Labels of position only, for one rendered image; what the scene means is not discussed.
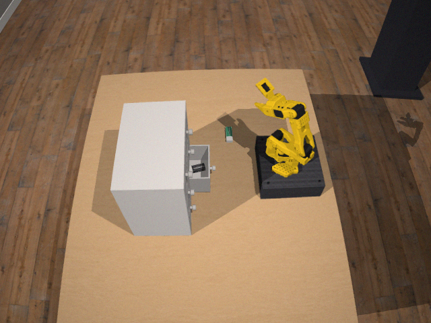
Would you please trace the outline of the white chest of drawers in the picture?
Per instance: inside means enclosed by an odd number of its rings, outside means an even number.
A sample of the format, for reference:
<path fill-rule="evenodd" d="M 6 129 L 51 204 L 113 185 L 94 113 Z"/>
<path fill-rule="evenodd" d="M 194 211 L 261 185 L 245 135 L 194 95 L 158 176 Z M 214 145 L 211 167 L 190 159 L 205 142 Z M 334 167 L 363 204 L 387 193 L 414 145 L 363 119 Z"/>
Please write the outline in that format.
<path fill-rule="evenodd" d="M 186 100 L 123 105 L 110 191 L 134 236 L 191 236 Z"/>

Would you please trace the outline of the white eraser with black printed sleeve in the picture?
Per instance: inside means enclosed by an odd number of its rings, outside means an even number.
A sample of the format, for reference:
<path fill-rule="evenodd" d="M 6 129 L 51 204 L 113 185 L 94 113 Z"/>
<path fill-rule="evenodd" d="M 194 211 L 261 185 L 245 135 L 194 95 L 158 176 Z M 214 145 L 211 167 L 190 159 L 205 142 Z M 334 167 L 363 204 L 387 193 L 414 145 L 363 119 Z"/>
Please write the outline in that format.
<path fill-rule="evenodd" d="M 205 164 L 197 164 L 197 165 L 193 165 L 193 166 L 189 166 L 189 171 L 193 171 L 193 173 L 196 172 L 201 172 L 201 171 L 205 171 Z"/>

